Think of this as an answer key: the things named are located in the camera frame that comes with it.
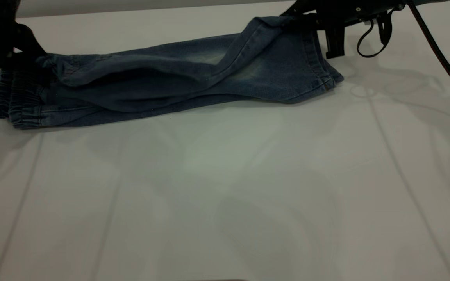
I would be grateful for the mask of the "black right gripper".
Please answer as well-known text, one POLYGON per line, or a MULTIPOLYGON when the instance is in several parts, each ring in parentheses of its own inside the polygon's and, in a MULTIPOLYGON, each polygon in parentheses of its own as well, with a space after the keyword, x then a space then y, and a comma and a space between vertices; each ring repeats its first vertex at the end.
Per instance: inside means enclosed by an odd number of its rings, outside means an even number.
POLYGON ((325 30, 326 58, 345 56, 345 27, 359 22, 384 21, 390 11, 400 11, 404 0, 296 0, 280 16, 293 20, 316 21, 325 30))

